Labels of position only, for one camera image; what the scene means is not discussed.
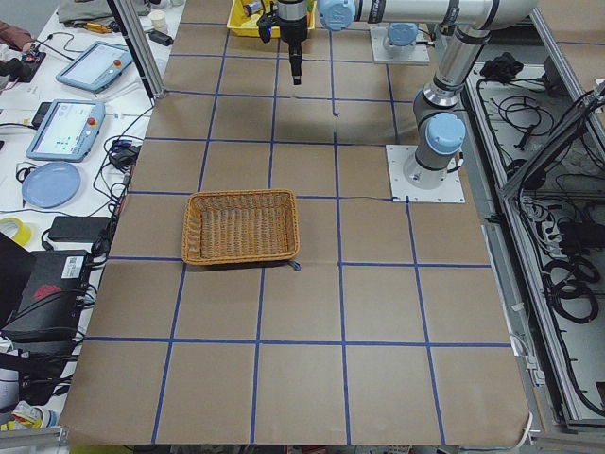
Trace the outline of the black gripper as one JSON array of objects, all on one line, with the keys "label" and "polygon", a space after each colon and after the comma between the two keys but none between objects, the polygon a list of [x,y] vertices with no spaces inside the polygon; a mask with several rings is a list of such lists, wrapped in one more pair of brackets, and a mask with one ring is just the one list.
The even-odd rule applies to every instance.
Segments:
[{"label": "black gripper", "polygon": [[307,39],[308,11],[306,3],[278,3],[277,23],[281,38],[288,43],[288,58],[294,85],[302,84],[302,42]]}]

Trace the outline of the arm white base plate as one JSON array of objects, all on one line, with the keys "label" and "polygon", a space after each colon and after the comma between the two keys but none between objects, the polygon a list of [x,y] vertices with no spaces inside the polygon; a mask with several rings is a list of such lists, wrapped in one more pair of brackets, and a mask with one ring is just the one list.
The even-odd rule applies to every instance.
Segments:
[{"label": "arm white base plate", "polygon": [[417,42],[405,47],[390,47],[387,44],[387,25],[372,26],[371,45],[372,57],[375,63],[397,63],[405,65],[428,65],[430,57],[428,53],[428,41],[419,29]]},{"label": "arm white base plate", "polygon": [[400,202],[464,203],[456,158],[446,169],[432,171],[415,158],[416,146],[386,145],[391,198]]}]

